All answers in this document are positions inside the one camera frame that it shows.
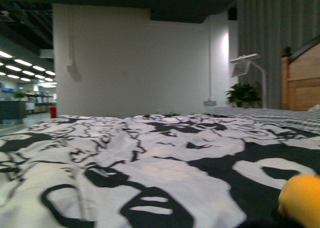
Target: potted plant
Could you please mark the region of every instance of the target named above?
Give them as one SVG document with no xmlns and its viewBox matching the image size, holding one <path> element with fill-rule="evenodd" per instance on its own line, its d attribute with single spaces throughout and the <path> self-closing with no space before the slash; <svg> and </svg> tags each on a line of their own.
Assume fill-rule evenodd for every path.
<svg viewBox="0 0 320 228">
<path fill-rule="evenodd" d="M 261 100 L 257 89 L 250 84 L 237 83 L 231 88 L 233 90 L 226 92 L 228 95 L 227 99 L 229 103 L 235 104 L 237 107 L 242 107 L 244 104 L 252 106 L 254 102 Z"/>
<path fill-rule="evenodd" d="M 17 99 L 22 99 L 22 98 L 24 98 L 25 96 L 26 96 L 26 94 L 25 93 L 23 93 L 23 92 L 20 92 L 20 91 L 17 91 L 17 92 L 15 92 L 14 93 L 14 95 L 13 95 L 15 98 L 17 98 Z"/>
</svg>

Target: floor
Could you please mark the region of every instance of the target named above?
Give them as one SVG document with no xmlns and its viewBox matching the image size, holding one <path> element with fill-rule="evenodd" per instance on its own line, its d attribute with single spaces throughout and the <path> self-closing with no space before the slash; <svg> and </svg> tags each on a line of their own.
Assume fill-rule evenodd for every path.
<svg viewBox="0 0 320 228">
<path fill-rule="evenodd" d="M 50 113 L 30 114 L 23 119 L 23 124 L 0 124 L 0 136 L 8 135 L 31 127 L 34 124 L 46 119 L 50 119 Z"/>
</svg>

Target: wooden headboard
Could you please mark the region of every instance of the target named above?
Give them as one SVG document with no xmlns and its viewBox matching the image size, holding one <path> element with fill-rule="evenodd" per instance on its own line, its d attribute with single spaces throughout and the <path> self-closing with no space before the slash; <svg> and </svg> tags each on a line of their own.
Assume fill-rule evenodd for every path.
<svg viewBox="0 0 320 228">
<path fill-rule="evenodd" d="M 306 111 L 320 103 L 320 35 L 282 56 L 282 108 Z"/>
</svg>

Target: wall socket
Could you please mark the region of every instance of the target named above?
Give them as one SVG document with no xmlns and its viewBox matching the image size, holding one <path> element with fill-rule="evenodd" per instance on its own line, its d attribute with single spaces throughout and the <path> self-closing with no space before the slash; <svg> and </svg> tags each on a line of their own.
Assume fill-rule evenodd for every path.
<svg viewBox="0 0 320 228">
<path fill-rule="evenodd" d="M 217 105 L 216 101 L 204 101 L 205 106 L 215 106 Z"/>
</svg>

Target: black and white duvet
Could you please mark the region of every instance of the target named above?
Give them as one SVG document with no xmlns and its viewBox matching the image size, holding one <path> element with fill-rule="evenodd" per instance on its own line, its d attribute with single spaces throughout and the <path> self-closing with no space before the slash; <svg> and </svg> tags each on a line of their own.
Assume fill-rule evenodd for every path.
<svg viewBox="0 0 320 228">
<path fill-rule="evenodd" d="M 320 173 L 319 135 L 202 114 L 60 116 L 0 151 L 0 227 L 238 227 Z"/>
</svg>

